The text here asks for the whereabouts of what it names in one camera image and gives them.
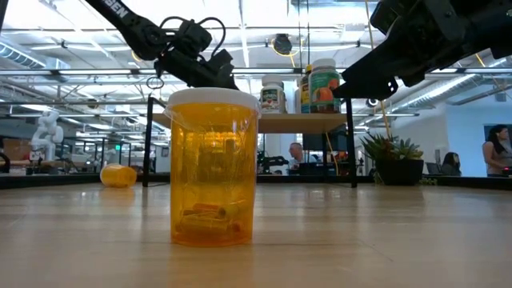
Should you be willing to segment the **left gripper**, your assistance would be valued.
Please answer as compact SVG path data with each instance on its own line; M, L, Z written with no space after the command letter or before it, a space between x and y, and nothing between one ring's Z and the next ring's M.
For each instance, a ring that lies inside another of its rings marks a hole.
M232 56L225 49L217 52L208 61L201 55L191 57L173 49L157 56L154 69L158 78L167 72L183 81L188 87L238 90L234 81L232 60Z

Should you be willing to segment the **white aspirin bottle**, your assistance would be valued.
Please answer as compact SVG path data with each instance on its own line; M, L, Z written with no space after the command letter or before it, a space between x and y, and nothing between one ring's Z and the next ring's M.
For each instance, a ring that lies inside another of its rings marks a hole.
M264 114L284 114L286 112L284 83L279 75L268 74L262 77L260 104Z

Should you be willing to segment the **brown bottle yellow cap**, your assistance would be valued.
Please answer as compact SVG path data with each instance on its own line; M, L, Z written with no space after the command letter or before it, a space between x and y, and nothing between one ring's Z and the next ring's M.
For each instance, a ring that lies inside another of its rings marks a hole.
M312 65L308 64L305 69L304 76L300 81L300 112L308 114L310 112L310 92L309 92L309 76L312 72Z

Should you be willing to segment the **wooden shelf black legs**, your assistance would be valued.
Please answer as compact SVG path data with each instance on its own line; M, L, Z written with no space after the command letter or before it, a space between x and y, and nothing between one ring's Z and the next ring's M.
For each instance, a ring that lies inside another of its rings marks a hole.
M256 181L258 134L324 134L346 123L343 114L264 114L256 97L223 88L173 93L149 124L170 129L173 188L232 190Z

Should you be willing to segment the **multivitamin gummies bottle green label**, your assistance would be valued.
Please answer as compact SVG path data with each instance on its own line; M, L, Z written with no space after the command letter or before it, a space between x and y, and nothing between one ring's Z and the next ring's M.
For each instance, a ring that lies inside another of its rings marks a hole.
M333 91L340 85L340 74L333 58L313 62L309 76L310 112L312 114L339 114L340 99Z

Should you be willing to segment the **orange pill vial white cap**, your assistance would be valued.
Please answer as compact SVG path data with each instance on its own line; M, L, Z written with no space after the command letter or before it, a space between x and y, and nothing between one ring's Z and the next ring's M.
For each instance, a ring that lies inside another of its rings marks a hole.
M225 88L173 93L170 236L187 246L231 246L253 236L257 176L256 97Z
M100 180L107 187L128 188L136 183L137 172L129 166L109 164L102 168Z

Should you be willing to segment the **brown cardboard box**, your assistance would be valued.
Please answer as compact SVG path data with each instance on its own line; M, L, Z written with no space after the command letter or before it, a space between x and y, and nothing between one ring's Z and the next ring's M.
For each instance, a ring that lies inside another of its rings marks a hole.
M15 161L28 160L32 146L30 140L4 138L3 153L10 159Z

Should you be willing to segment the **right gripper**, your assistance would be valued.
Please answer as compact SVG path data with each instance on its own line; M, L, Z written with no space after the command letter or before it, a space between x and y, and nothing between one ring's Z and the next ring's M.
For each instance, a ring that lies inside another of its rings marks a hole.
M432 70L488 48L483 17L493 0L380 0L370 23L386 35L385 49L375 49L342 72L335 98L384 100Z

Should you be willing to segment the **grey ventilation duct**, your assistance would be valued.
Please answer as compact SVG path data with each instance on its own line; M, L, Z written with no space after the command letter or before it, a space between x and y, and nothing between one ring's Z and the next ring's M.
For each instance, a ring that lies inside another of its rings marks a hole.
M387 109L388 114L404 114L409 110L418 110L426 106L431 106L436 102L444 101L464 91L487 83L492 74L491 70L509 69L512 71L512 55L499 60L488 62L484 66L469 67L464 73L455 74L448 78L433 81L429 85L419 90L415 90L400 102L393 101Z
M59 58L46 57L37 59L28 52L20 50L11 44L0 41L0 58L7 59L29 70L55 70L55 73L44 75L44 78L57 82L68 82L69 77L58 73L60 69L69 69L70 66Z

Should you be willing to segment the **succulent plant black pot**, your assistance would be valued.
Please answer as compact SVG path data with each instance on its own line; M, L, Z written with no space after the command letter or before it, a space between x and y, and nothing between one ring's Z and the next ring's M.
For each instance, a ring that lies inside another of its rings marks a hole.
M366 155L374 161L375 174L387 186L415 186L422 178L423 151L411 139L368 134L361 139Z

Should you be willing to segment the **black table frame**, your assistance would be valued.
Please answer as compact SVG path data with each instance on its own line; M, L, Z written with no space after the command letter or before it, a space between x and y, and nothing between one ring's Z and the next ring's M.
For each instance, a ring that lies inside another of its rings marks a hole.
M0 190L36 186L63 186L100 182L98 174L9 176L0 174ZM341 176L281 176L258 175L257 183L343 183L351 184L350 177ZM420 183L428 186L452 186L484 190L512 191L512 178L464 178L427 175Z

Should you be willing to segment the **person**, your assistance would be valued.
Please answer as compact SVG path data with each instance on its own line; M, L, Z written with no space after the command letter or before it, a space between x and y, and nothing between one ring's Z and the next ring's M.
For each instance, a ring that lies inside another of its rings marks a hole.
M318 160L314 155L305 154L300 143L292 142L289 153L291 156L288 164L289 175L312 175L314 173Z
M499 124L490 128L482 153L487 176L507 178L505 169L512 167L512 145L507 126Z
M460 167L461 163L458 154L455 152L448 152L444 157L440 170L444 175L461 177L462 172Z

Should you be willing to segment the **black round ceiling device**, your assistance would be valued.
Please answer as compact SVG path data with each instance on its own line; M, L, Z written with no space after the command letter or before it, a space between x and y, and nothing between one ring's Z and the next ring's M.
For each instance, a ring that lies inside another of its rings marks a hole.
M276 34L271 43L277 54L282 54L285 56L291 54L293 45L288 34Z

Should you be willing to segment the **black monitor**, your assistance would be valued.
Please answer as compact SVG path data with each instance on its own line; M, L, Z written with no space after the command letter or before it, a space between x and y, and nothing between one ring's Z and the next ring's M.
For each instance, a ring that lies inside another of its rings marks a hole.
M344 133L328 134L303 134L302 146L304 150L309 151L348 151L347 140Z

